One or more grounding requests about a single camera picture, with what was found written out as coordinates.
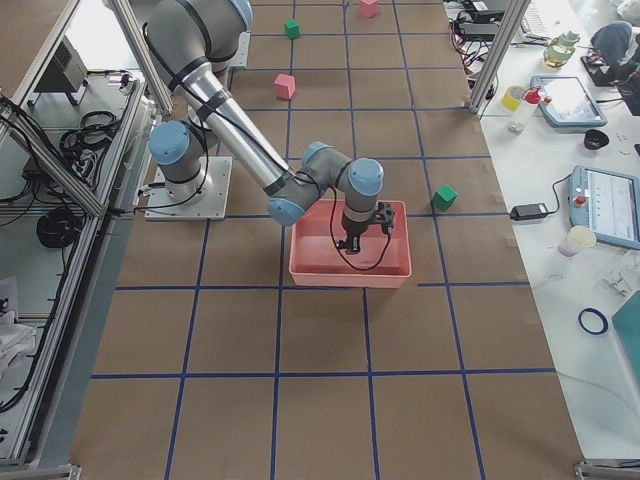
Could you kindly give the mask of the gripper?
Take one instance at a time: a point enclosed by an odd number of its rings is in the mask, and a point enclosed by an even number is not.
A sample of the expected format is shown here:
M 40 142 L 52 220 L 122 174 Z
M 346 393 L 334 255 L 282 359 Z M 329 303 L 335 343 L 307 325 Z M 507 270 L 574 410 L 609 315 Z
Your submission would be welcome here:
M 358 254 L 361 251 L 360 236 L 369 228 L 369 221 L 354 221 L 352 219 L 343 220 L 343 229 L 346 232 L 346 241 L 336 242 L 338 251 L 348 250 L 349 255 Z

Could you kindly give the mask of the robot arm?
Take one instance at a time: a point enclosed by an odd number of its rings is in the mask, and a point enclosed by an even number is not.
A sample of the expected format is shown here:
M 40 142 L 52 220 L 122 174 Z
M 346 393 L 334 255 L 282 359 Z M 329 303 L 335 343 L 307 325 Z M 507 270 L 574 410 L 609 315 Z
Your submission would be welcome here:
M 293 171 L 222 82 L 242 33 L 251 28 L 247 1 L 161 1 L 143 28 L 145 43 L 167 88 L 189 105 L 191 121 L 211 132 L 241 162 L 269 198 L 270 216 L 295 224 L 329 189 L 344 195 L 339 250 L 356 254 L 372 225 L 384 234 L 393 228 L 392 208 L 379 201 L 384 170 L 370 158 L 351 160 L 316 141 Z

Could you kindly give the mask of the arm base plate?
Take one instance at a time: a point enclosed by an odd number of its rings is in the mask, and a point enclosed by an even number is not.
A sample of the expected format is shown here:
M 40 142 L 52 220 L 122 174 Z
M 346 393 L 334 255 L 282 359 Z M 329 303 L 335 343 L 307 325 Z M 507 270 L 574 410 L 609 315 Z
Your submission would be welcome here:
M 165 179 L 159 167 L 144 217 L 148 221 L 196 221 L 225 218 L 233 161 L 229 156 L 201 156 L 199 174 L 187 183 Z

